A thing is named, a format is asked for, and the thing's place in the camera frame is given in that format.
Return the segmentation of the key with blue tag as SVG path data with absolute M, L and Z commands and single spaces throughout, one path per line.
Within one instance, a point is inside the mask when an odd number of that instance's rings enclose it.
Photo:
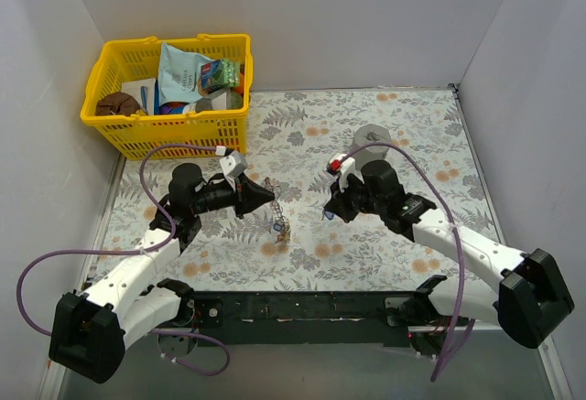
M 334 218 L 334 214 L 329 212 L 329 211 L 323 211 L 322 212 L 322 219 L 327 219 L 328 221 L 331 221 Z

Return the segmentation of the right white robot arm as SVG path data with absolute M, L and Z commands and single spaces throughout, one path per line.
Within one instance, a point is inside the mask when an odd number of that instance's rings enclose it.
M 353 158 L 338 154 L 327 170 L 335 177 L 324 206 L 328 218 L 349 223 L 359 214 L 375 215 L 391 232 L 462 261 L 487 285 L 460 290 L 457 278 L 435 275 L 404 302 L 389 304 L 394 322 L 431 325 L 448 316 L 476 319 L 535 349 L 575 308 L 551 254 L 541 249 L 528 254 L 450 222 L 434 202 L 405 192 L 388 162 L 375 160 L 356 168 Z

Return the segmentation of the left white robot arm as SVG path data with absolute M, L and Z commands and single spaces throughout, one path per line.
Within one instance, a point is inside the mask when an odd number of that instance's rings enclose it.
M 126 351 L 151 330 L 166 322 L 188 325 L 195 314 L 190 287 L 179 281 L 151 287 L 151 281 L 190 245 L 203 213 L 231 208 L 243 217 L 274 198 L 242 166 L 210 180 L 196 164 L 175 167 L 138 253 L 122 259 L 82 293 L 67 293 L 58 302 L 50 359 L 102 384 L 114 375 Z

